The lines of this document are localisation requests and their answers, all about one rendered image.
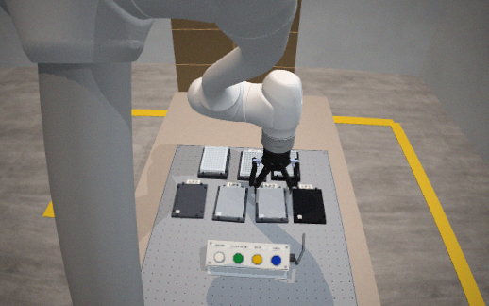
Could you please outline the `white button panel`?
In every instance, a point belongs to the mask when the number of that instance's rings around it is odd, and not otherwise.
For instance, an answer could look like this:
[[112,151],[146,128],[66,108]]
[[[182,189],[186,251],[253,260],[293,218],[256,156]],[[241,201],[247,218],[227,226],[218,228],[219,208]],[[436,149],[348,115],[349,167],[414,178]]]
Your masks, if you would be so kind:
[[298,260],[286,244],[208,240],[207,275],[287,280],[289,262],[298,265],[304,251],[305,233]]

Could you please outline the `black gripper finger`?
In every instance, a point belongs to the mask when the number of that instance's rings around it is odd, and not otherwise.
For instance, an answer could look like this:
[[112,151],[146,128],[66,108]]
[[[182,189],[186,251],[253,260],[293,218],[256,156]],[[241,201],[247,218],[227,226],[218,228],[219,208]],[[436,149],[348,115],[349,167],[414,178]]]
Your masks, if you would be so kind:
[[262,159],[256,159],[255,157],[252,158],[252,169],[251,169],[251,173],[250,173],[250,177],[249,177],[249,186],[250,187],[252,187],[252,186],[255,187],[256,203],[259,203],[259,189],[260,189],[260,185],[263,182],[263,180],[265,179],[265,177],[270,173],[270,171],[274,167],[274,164],[273,163],[270,163],[268,165],[267,169],[264,166],[262,168],[261,172],[259,173],[258,177],[255,179],[256,173],[257,173],[257,167],[259,167],[259,165],[261,163],[261,160]]
[[298,158],[295,158],[294,160],[293,159],[290,159],[291,160],[291,165],[293,166],[293,170],[294,170],[294,180],[291,180],[290,177],[289,177],[289,174],[287,172],[287,169],[283,167],[282,163],[280,163],[278,165],[278,168],[281,172],[281,174],[283,175],[286,183],[287,183],[287,186],[286,186],[286,193],[285,193],[285,203],[288,203],[288,200],[289,200],[289,195],[291,194],[290,191],[293,190],[293,187],[298,187],[298,172],[297,172],[297,169],[299,167],[299,159]]

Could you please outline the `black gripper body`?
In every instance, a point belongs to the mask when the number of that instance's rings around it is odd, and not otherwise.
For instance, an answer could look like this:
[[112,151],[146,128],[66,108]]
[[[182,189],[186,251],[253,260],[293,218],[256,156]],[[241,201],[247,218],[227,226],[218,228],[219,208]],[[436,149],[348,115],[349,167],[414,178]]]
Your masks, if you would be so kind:
[[273,152],[270,152],[270,151],[266,150],[265,148],[263,148],[263,155],[261,157],[262,158],[261,163],[266,167],[266,169],[270,163],[273,163],[274,168],[270,172],[273,172],[273,171],[280,172],[280,170],[278,168],[278,165],[280,163],[282,163],[284,168],[286,168],[291,163],[290,153],[291,153],[291,150],[288,152],[285,152],[285,153],[273,153]]

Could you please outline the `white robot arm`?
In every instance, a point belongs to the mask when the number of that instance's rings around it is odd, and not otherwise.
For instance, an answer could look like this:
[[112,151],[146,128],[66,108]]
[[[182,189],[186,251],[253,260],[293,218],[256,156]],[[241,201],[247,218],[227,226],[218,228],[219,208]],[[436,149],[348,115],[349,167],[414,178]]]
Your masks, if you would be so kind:
[[[281,59],[297,0],[0,0],[38,63],[42,132],[73,306],[144,306],[135,204],[131,62],[155,18],[215,23],[238,47],[188,90],[196,112],[294,147],[302,85]],[[235,85],[236,84],[236,85]]]

